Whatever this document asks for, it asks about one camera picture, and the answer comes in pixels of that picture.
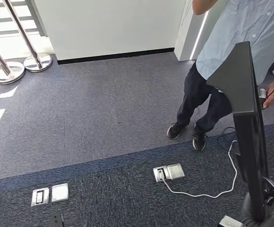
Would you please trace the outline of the person's hand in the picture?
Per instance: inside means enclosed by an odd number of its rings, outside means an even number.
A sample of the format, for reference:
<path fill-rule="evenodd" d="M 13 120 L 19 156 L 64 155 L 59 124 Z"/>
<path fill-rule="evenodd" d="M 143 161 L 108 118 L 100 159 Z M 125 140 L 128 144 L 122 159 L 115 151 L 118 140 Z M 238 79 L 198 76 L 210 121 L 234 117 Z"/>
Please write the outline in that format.
<path fill-rule="evenodd" d="M 274 82 L 266 89 L 266 99 L 263 103 L 263 109 L 266 109 L 274 102 Z"/>

